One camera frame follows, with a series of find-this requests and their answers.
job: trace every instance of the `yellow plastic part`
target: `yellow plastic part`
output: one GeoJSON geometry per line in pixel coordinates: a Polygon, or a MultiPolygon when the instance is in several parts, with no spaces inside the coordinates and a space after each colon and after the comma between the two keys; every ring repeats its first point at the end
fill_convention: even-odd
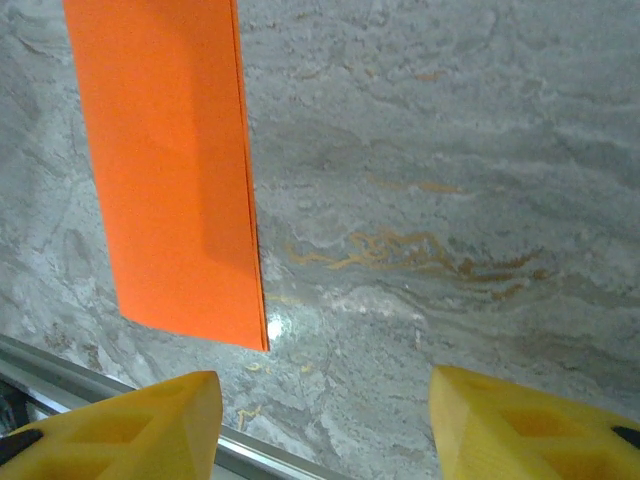
{"type": "Polygon", "coordinates": [[[431,424],[445,480],[640,479],[619,415],[455,367],[436,367],[431,424]]]}
{"type": "Polygon", "coordinates": [[[218,376],[191,373],[17,430],[44,437],[0,479],[209,479],[221,423],[218,376]]]}

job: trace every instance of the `black tip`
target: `black tip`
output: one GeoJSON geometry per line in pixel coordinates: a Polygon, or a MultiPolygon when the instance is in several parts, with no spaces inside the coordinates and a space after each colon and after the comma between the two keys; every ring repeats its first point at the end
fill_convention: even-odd
{"type": "Polygon", "coordinates": [[[621,439],[640,450],[640,431],[628,427],[611,427],[621,439]]]}

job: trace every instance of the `orange paper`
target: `orange paper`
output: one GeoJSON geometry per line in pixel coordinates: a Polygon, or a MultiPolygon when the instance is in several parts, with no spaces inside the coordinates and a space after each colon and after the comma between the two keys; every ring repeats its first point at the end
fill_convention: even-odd
{"type": "Polygon", "coordinates": [[[235,0],[66,0],[123,315],[268,348],[235,0]]]}

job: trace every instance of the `gray marble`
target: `gray marble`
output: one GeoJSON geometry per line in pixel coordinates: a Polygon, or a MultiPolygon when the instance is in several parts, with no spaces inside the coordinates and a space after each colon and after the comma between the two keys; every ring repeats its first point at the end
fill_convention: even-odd
{"type": "Polygon", "coordinates": [[[0,332],[437,478],[434,364],[640,419],[635,0],[240,0],[272,351],[119,314],[61,5],[0,0],[0,332]]]}

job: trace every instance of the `metal rail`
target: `metal rail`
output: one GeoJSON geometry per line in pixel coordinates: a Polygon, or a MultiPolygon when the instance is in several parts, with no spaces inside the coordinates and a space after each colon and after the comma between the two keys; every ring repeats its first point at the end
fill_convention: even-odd
{"type": "MultiPolygon", "coordinates": [[[[25,343],[0,335],[0,379],[48,414],[134,390],[25,343]]],[[[251,480],[349,480],[303,458],[222,426],[216,465],[251,480]]]]}

